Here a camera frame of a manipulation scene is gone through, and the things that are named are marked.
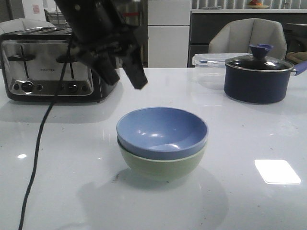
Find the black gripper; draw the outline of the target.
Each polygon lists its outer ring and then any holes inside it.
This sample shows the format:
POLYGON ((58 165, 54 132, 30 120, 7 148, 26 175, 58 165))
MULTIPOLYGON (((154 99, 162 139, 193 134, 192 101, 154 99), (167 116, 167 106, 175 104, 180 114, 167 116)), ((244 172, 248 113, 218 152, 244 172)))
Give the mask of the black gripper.
MULTIPOLYGON (((122 60, 131 84, 141 90, 147 83, 142 66, 142 47, 148 37, 144 25, 130 24, 119 8, 130 0, 57 0, 56 5, 73 30, 78 42, 87 46, 114 48, 122 60)), ((86 51, 83 62, 108 85, 119 81, 106 52, 86 51)))

